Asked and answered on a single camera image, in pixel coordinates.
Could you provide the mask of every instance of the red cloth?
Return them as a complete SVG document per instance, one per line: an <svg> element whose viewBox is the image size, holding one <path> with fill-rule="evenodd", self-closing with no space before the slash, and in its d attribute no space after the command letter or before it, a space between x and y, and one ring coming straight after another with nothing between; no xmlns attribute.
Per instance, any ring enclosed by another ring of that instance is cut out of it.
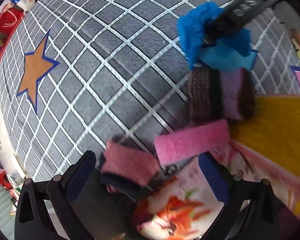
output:
<svg viewBox="0 0 300 240"><path fill-rule="evenodd" d="M145 186L159 171L159 162L150 152L135 150L113 141L107 141L106 158L101 173L125 177L140 186Z"/></svg>
<svg viewBox="0 0 300 240"><path fill-rule="evenodd" d="M15 31L16 25L18 25L18 19L23 17L23 12L17 9L11 8L9 11L10 12L6 11L0 13L0 32L5 33L8 36Z"/></svg>
<svg viewBox="0 0 300 240"><path fill-rule="evenodd" d="M7 175L5 172L0 174L0 185L6 187L7 189L12 189L10 182L8 181Z"/></svg>

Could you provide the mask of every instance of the blue gripper pad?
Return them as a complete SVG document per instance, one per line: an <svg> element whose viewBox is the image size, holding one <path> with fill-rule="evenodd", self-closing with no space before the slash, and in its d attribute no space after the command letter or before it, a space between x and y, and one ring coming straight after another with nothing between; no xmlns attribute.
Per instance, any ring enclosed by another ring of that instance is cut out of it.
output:
<svg viewBox="0 0 300 240"><path fill-rule="evenodd" d="M217 200L227 204L229 199L229 187L223 179L220 171L216 167L219 165L216 160L212 160L210 153L201 153L199 155L199 167L207 179Z"/></svg>
<svg viewBox="0 0 300 240"><path fill-rule="evenodd" d="M77 199L90 177L96 166L96 155L92 151L86 151L77 163L71 165L69 168L72 166L75 166L76 170L65 186L66 198L69 203Z"/></svg>

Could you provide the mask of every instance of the yellow sponge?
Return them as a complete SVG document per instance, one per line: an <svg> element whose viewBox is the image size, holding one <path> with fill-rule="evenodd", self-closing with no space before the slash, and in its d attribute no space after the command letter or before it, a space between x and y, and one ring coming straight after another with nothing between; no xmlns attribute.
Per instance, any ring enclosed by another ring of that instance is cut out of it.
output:
<svg viewBox="0 0 300 240"><path fill-rule="evenodd" d="M300 96L256 98L256 114L230 126L237 142L300 176Z"/></svg>

